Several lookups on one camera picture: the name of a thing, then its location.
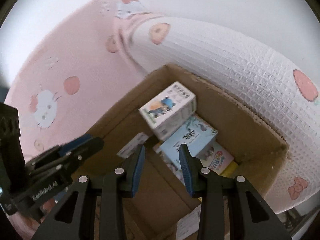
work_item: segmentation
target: white shipping label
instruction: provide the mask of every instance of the white shipping label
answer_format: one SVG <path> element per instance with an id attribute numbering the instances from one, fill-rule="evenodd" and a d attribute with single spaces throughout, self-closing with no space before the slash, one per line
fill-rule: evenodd
<path id="1" fill-rule="evenodd" d="M 190 214 L 181 218 L 177 223 L 176 240 L 183 240 L 198 231 L 200 222 L 201 204 Z"/>
<path id="2" fill-rule="evenodd" d="M 134 151 L 136 150 L 138 144 L 145 143 L 146 140 L 148 140 L 148 135 L 141 132 L 138 133 L 130 142 L 126 144 L 118 153 L 117 156 L 121 158 L 128 158 Z"/>

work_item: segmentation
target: small white product box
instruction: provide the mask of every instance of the small white product box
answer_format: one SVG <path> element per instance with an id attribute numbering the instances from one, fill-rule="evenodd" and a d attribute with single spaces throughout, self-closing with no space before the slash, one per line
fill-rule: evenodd
<path id="1" fill-rule="evenodd" d="M 165 141 L 196 111 L 196 95 L 175 82 L 139 111 L 158 139 Z"/>

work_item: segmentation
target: cartoon character with blue hat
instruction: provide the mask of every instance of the cartoon character with blue hat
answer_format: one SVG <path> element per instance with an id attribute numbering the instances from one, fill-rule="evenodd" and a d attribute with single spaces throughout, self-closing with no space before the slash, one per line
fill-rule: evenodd
<path id="1" fill-rule="evenodd" d="M 165 97 L 161 101 L 153 102 L 150 106 L 148 114 L 153 114 L 154 118 L 157 118 L 160 114 L 165 114 L 170 111 L 176 104 L 172 102 L 169 97 Z"/>

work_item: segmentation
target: light blue product box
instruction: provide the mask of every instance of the light blue product box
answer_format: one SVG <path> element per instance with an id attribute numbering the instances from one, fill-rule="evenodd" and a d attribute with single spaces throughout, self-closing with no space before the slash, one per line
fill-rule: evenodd
<path id="1" fill-rule="evenodd" d="M 180 145 L 187 144 L 191 156 L 201 158 L 207 155 L 217 133 L 217 130 L 194 114 L 160 146 L 160 149 L 180 170 Z"/>

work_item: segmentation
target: white background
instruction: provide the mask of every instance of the white background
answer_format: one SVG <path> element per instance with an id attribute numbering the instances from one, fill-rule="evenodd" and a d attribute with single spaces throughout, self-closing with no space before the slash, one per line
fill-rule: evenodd
<path id="1" fill-rule="evenodd" d="M 35 46 L 90 0 L 18 0 L 0 29 L 2 85 Z M 279 51 L 320 85 L 320 24 L 305 0 L 140 0 L 153 12 L 215 23 Z"/>

